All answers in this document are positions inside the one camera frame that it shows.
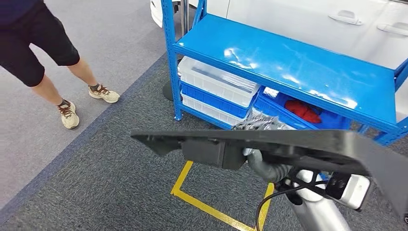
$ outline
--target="gray carpet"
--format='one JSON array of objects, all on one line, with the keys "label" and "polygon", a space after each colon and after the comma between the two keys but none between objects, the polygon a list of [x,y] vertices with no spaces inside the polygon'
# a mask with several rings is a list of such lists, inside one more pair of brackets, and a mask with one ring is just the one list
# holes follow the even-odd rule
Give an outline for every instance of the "gray carpet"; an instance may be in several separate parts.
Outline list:
[{"label": "gray carpet", "polygon": [[[159,158],[129,137],[131,130],[213,128],[191,115],[173,119],[159,91],[167,78],[162,57],[2,210],[13,216],[3,217],[0,230],[235,230],[170,195],[185,163],[180,152]],[[247,166],[235,172],[194,164],[182,190],[253,226],[266,187]],[[363,212],[341,210],[355,231],[407,230],[378,191]],[[265,230],[301,230],[284,197],[272,201]]]}]

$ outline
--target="yellow floor tape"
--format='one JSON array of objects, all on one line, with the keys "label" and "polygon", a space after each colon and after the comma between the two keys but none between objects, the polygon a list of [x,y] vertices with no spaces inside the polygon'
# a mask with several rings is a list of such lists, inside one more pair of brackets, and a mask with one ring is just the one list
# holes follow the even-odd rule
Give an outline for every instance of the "yellow floor tape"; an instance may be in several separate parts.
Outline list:
[{"label": "yellow floor tape", "polygon": [[[181,185],[183,184],[184,180],[187,177],[187,174],[189,173],[189,170],[192,166],[193,162],[192,161],[187,161],[186,164],[184,165],[183,170],[181,171],[180,175],[177,178],[176,183],[174,184],[172,190],[171,190],[171,194],[175,195],[176,197],[180,198],[181,200],[197,207],[198,209],[212,215],[213,217],[229,224],[230,226],[240,230],[240,231],[254,231],[254,228],[251,228],[247,225],[245,225],[242,222],[239,222],[237,220],[235,220],[234,218],[231,218],[230,216],[214,209],[213,207],[195,199],[194,197],[186,194],[185,192],[180,190]],[[265,197],[271,195],[273,193],[273,189],[274,189],[274,185],[272,183],[269,183],[267,191],[265,192]],[[267,201],[261,209],[261,213],[259,214],[259,228],[260,230],[262,230],[262,228],[264,227],[265,224],[265,219],[268,213],[268,209],[269,209],[269,205],[270,205],[270,200]]]}]

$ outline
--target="sock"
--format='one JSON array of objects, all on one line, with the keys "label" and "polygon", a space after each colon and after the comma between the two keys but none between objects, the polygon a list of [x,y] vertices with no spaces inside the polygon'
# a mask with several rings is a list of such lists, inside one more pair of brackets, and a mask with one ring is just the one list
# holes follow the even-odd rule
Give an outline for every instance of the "sock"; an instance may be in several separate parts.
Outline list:
[{"label": "sock", "polygon": [[68,101],[63,99],[63,102],[60,105],[58,105],[58,107],[62,107],[64,105],[69,105],[69,103],[68,103]]},{"label": "sock", "polygon": [[95,85],[95,86],[89,86],[89,88],[90,88],[92,91],[98,90],[98,87],[99,87],[99,84],[97,84],[97,85]]}]

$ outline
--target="black cable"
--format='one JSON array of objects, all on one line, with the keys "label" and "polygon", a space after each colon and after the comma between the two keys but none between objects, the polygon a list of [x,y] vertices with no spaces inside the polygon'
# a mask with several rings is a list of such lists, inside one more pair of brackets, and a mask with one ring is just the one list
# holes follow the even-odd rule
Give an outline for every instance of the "black cable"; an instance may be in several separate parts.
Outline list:
[{"label": "black cable", "polygon": [[[327,180],[320,180],[320,181],[316,181],[316,182],[314,183],[314,185],[326,184],[327,182],[328,182]],[[272,198],[275,197],[275,196],[279,196],[279,195],[282,195],[282,194],[295,192],[295,191],[297,191],[297,190],[304,189],[304,188],[306,188],[306,186],[297,186],[297,187],[294,187],[294,188],[291,188],[291,189],[287,189],[287,190],[284,190],[284,191],[281,191],[281,192],[273,193],[273,194],[271,194],[271,195],[265,197],[265,198],[259,203],[258,208],[256,209],[256,214],[255,214],[255,219],[256,219],[256,220],[255,220],[255,227],[256,227],[256,231],[261,231],[261,230],[259,229],[259,214],[261,213],[262,206],[266,203],[266,201],[272,199]]]}]

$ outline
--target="red cloth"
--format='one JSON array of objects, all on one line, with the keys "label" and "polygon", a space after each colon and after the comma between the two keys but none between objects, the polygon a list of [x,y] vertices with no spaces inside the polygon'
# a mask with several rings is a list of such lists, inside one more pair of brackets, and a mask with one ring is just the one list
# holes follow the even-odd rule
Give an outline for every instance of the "red cloth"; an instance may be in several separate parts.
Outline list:
[{"label": "red cloth", "polygon": [[297,115],[298,117],[310,123],[321,123],[319,115],[316,114],[309,106],[299,100],[288,100],[285,103],[285,108]]}]

